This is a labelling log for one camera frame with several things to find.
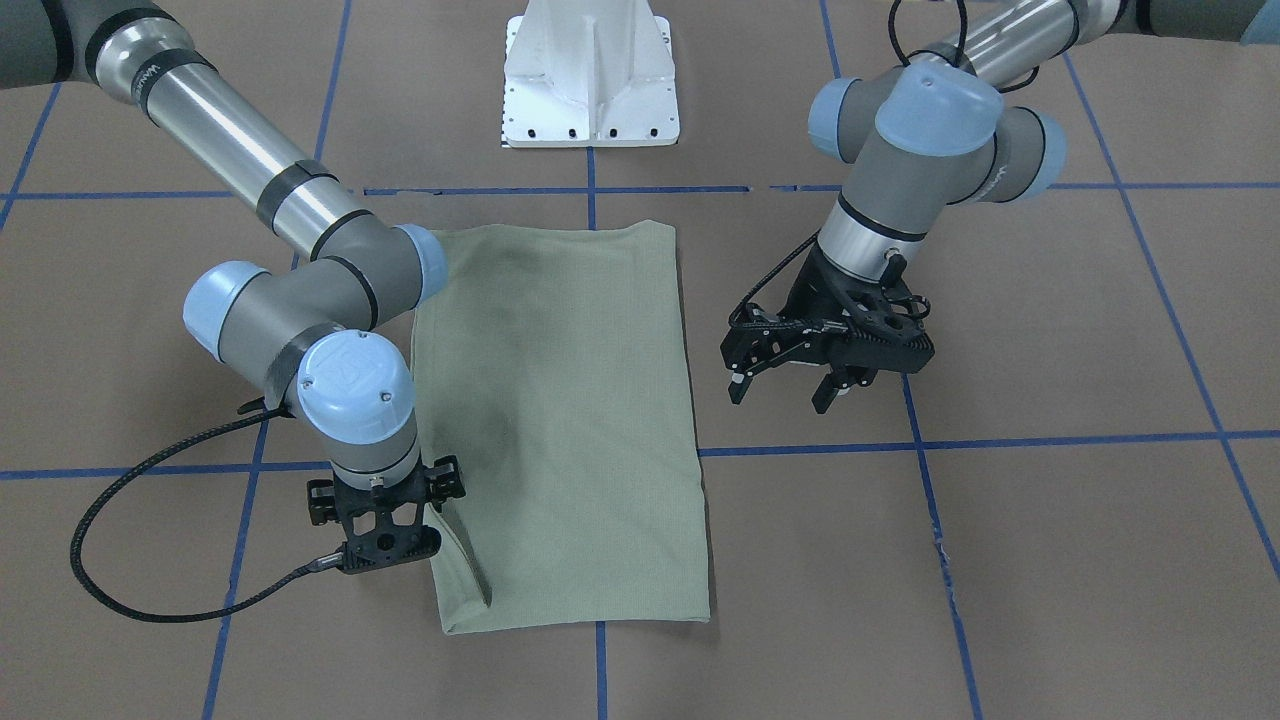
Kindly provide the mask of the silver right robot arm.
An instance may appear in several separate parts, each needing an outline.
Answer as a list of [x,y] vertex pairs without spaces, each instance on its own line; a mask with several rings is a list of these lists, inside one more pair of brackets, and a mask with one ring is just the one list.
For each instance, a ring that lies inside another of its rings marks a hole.
[[5,1],[3,469],[115,465],[202,425],[247,384],[179,328],[179,295],[216,260],[283,265],[285,250],[212,173],[113,96],[108,42],[143,20],[196,37],[227,79],[307,147],[328,140],[320,90],[356,47],[419,87],[397,40],[434,1]]

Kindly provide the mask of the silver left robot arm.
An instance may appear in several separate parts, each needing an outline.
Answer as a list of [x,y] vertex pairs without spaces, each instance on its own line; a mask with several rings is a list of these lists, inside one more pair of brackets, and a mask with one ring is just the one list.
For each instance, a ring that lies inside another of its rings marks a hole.
[[719,351],[728,396],[785,364],[824,366],[817,413],[881,372],[916,373],[934,355],[931,304],[904,273],[945,208],[1012,202],[1060,176],[1068,141],[1044,113],[1009,106],[1041,65],[1106,35],[1277,42],[1275,1],[1014,1],[914,53],[874,79],[841,77],[817,94],[812,145],[850,173],[804,258],[785,305],[746,295]]

